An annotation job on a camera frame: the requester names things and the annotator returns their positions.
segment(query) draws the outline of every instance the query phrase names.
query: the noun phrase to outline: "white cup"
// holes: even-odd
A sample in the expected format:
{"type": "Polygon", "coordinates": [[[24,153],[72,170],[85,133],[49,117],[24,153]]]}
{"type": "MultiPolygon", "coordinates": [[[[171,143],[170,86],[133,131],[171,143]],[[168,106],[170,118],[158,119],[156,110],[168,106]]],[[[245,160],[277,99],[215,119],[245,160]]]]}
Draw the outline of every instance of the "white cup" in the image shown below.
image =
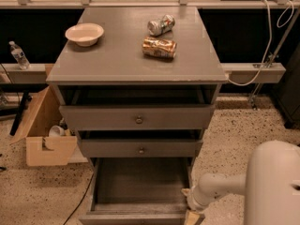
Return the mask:
{"type": "Polygon", "coordinates": [[[57,125],[52,126],[49,131],[49,137],[61,137],[65,136],[66,133],[62,127],[59,127],[57,125]]]}

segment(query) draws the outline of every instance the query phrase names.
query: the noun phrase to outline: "white cable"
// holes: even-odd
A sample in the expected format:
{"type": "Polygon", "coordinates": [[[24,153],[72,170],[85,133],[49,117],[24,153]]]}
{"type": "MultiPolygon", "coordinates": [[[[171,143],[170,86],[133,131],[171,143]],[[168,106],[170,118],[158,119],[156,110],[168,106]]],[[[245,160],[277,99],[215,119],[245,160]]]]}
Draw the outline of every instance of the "white cable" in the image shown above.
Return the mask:
{"type": "Polygon", "coordinates": [[[260,69],[257,71],[256,75],[253,77],[253,79],[251,79],[251,81],[249,82],[246,82],[246,83],[238,83],[238,82],[234,82],[232,81],[231,79],[228,79],[228,81],[234,85],[237,85],[237,86],[247,86],[251,83],[253,83],[256,78],[259,76],[260,72],[262,71],[263,69],[263,62],[264,62],[264,59],[265,59],[265,56],[267,55],[268,51],[269,51],[269,48],[270,48],[270,45],[271,45],[271,41],[272,41],[272,25],[271,25],[271,11],[270,11],[270,6],[269,6],[269,3],[267,0],[262,0],[265,4],[266,4],[266,7],[267,7],[267,11],[268,11],[268,23],[269,23],[269,42],[268,42],[268,45],[265,49],[265,52],[264,52],[264,55],[263,55],[263,58],[262,58],[262,61],[261,61],[261,66],[260,66],[260,69]]]}
{"type": "Polygon", "coordinates": [[[283,27],[286,23],[288,23],[288,22],[290,21],[290,19],[291,19],[292,16],[293,16],[293,12],[294,12],[294,6],[293,6],[293,3],[292,3],[292,1],[290,1],[290,0],[288,0],[288,2],[290,3],[290,5],[282,12],[282,14],[280,15],[280,17],[279,17],[278,20],[277,20],[277,28],[283,27]],[[290,15],[290,18],[289,18],[284,24],[279,25],[279,22],[280,22],[280,20],[281,20],[281,18],[282,18],[282,16],[283,16],[283,14],[284,14],[288,9],[290,9],[290,7],[292,7],[292,13],[291,13],[291,15],[290,15]]]}

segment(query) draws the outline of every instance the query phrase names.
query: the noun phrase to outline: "bottle label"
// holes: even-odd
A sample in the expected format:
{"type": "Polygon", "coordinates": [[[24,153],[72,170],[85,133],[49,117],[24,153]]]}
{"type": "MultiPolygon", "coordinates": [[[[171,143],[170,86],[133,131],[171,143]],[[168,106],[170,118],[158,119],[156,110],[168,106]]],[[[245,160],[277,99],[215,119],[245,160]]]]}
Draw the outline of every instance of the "bottle label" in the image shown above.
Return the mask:
{"type": "Polygon", "coordinates": [[[24,52],[15,53],[15,54],[12,54],[12,55],[15,59],[20,59],[20,58],[24,57],[24,52]]]}

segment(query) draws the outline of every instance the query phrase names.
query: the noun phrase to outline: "cardboard box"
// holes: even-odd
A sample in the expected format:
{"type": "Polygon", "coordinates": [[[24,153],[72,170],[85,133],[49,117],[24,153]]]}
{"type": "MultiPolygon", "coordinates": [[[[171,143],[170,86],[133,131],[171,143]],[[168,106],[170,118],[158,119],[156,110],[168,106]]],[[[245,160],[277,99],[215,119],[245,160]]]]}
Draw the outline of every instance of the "cardboard box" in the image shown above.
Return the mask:
{"type": "Polygon", "coordinates": [[[87,162],[77,145],[75,136],[48,137],[52,126],[62,119],[59,103],[50,87],[33,95],[28,109],[10,143],[26,139],[26,163],[28,166],[67,165],[71,162],[87,162]]]}

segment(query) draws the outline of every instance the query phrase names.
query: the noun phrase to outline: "bowl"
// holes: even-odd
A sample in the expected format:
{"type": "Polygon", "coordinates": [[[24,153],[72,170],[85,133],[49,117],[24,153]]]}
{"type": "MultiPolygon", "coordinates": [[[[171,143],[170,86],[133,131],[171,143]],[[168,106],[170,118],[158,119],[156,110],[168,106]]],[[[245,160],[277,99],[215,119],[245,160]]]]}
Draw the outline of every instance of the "bowl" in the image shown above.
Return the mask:
{"type": "Polygon", "coordinates": [[[76,42],[81,47],[94,45],[103,35],[104,30],[101,26],[94,23],[80,23],[70,27],[65,36],[68,40],[76,42]]]}

